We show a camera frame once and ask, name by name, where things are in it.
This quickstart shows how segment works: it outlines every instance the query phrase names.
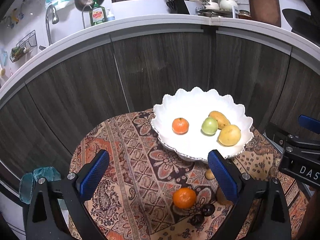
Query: cutting board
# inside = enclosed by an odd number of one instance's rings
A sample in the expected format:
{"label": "cutting board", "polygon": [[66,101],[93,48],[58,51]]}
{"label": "cutting board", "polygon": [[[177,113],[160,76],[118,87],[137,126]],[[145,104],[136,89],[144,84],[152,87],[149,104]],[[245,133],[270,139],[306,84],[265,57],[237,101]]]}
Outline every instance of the cutting board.
{"label": "cutting board", "polygon": [[281,27],[279,0],[249,0],[252,20]]}

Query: tangerine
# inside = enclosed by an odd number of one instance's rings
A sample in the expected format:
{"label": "tangerine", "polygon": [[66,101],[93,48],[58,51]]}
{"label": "tangerine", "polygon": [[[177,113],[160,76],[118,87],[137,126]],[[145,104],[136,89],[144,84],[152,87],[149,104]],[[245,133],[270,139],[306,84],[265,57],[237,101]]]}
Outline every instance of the tangerine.
{"label": "tangerine", "polygon": [[184,119],[182,117],[176,118],[172,122],[172,130],[176,134],[180,134],[180,135],[185,134],[189,130],[189,123],[186,119]]}
{"label": "tangerine", "polygon": [[191,208],[197,200],[197,195],[191,188],[178,189],[172,196],[173,203],[181,209]]}

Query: dish rack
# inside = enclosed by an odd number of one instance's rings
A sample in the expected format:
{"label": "dish rack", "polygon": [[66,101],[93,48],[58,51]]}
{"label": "dish rack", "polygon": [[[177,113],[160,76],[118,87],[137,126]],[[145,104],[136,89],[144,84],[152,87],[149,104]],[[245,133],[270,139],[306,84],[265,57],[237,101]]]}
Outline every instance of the dish rack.
{"label": "dish rack", "polygon": [[28,52],[31,52],[35,47],[37,47],[36,31],[33,30],[27,36],[25,36],[21,41],[19,41],[15,48],[11,50],[10,60],[16,62],[21,59]]}
{"label": "dish rack", "polygon": [[239,10],[232,7],[232,11],[227,10],[210,10],[204,8],[196,8],[196,15],[205,17],[218,17],[218,18],[238,18]]}

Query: blue gripper pad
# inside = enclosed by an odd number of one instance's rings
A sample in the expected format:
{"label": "blue gripper pad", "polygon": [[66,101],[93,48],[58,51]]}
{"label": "blue gripper pad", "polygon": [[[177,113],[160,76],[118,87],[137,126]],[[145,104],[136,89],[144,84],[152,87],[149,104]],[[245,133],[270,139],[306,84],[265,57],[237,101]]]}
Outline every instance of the blue gripper pad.
{"label": "blue gripper pad", "polygon": [[320,134],[320,121],[305,115],[300,115],[298,123],[301,127],[306,128],[317,134]]}
{"label": "blue gripper pad", "polygon": [[237,184],[228,173],[225,166],[222,164],[216,153],[220,154],[217,150],[212,150],[208,154],[208,165],[214,174],[219,187],[221,188],[227,200],[236,203],[238,200]]}
{"label": "blue gripper pad", "polygon": [[77,181],[77,190],[81,200],[90,200],[98,187],[103,174],[109,166],[110,156],[106,150],[100,150],[94,159],[85,164],[78,173],[79,182]]}

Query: round table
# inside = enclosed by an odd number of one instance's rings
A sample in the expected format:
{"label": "round table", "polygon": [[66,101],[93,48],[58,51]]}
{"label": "round table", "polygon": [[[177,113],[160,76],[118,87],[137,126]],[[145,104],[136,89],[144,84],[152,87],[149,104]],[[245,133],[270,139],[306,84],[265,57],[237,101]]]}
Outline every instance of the round table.
{"label": "round table", "polygon": [[[205,178],[206,164],[183,161],[161,145],[150,125],[153,117],[152,109],[119,115],[99,124],[81,141],[73,154],[70,172],[78,172],[100,149],[110,154],[110,165],[85,205],[108,240],[209,239],[231,207],[216,201],[218,184],[215,179]],[[251,129],[254,138],[233,162],[255,179],[280,179],[293,238],[308,201],[294,179],[277,171],[279,153],[254,127]],[[190,187],[197,194],[196,204],[189,210],[173,205],[172,195],[181,187]],[[201,226],[194,227],[189,219],[204,203],[213,203],[216,211]],[[247,233],[257,203],[254,201],[238,238]],[[72,236],[80,239],[71,219],[69,229]]]}

